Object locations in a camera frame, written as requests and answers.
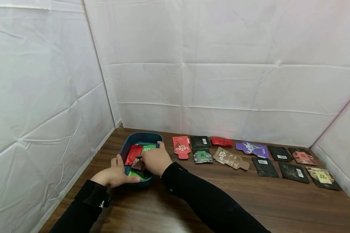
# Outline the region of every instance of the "purple snack packet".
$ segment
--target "purple snack packet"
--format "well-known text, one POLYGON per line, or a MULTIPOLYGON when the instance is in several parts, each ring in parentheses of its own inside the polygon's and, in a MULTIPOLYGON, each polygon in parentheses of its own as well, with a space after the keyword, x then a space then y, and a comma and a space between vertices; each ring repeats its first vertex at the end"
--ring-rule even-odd
POLYGON ((236 149, 242 150, 245 154, 254 154, 259 158, 269 159, 268 147, 266 145, 242 142, 236 143, 236 149))

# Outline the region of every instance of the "green snack packet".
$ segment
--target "green snack packet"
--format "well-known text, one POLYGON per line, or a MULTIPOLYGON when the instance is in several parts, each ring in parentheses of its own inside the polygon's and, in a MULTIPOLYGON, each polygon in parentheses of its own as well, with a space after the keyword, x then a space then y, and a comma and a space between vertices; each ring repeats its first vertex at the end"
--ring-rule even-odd
POLYGON ((193 148, 192 153, 195 163, 213 162, 209 148, 193 148))
POLYGON ((141 179, 142 181, 148 178, 148 177, 141 177, 141 176, 139 176, 134 170, 131 170, 131 171, 129 172, 128 176, 138 176, 138 177, 140 177, 140 179, 141 179))
POLYGON ((150 150, 151 148, 155 148, 155 147, 156 147, 155 145, 143 146, 143 149, 141 150, 141 152, 146 152, 146 151, 150 150))

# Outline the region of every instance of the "white fabric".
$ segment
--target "white fabric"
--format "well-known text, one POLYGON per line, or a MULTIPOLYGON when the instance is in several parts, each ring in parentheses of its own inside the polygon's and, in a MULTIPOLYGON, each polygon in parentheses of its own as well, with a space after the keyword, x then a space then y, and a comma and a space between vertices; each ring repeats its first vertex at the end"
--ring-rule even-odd
POLYGON ((38 232, 113 129, 82 3, 0 0, 0 232, 38 232))
POLYGON ((125 127, 309 147, 350 100, 350 1, 84 1, 125 127))
POLYGON ((312 150, 350 196, 350 103, 312 150))

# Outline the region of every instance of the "black sleeve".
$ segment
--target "black sleeve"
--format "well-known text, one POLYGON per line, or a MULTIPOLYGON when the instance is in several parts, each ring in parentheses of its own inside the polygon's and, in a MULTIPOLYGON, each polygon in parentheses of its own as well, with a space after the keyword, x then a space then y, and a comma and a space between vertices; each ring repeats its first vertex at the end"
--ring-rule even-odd
POLYGON ((75 200, 70 204, 67 210, 62 214, 59 220, 50 230, 51 233, 64 232, 89 232, 92 225, 101 214, 102 208, 92 206, 82 202, 79 196, 84 196, 86 188, 93 188, 94 194, 105 195, 107 188, 93 181, 86 181, 84 186, 75 196, 75 200))
POLYGON ((176 162, 165 170, 161 179, 165 188, 184 199, 214 232, 269 232, 228 194, 176 162))

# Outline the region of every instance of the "plastic container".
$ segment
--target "plastic container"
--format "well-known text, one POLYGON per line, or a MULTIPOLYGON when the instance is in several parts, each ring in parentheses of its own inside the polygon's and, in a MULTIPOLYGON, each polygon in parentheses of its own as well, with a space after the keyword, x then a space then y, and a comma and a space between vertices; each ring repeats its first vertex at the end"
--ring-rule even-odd
MULTIPOLYGON (((162 136, 158 133, 136 132, 128 136, 119 154, 122 156, 123 162, 125 163, 129 150, 131 149, 131 145, 139 145, 139 146, 155 145, 157 148, 159 148, 159 145, 157 143, 158 141, 163 141, 162 136)), ((125 165, 124 173, 128 175, 130 171, 131 171, 131 166, 125 165)), ((141 181, 140 183, 126 184, 126 185, 136 186, 136 187, 148 187, 154 181, 153 176, 154 175, 152 175, 148 179, 141 181)))

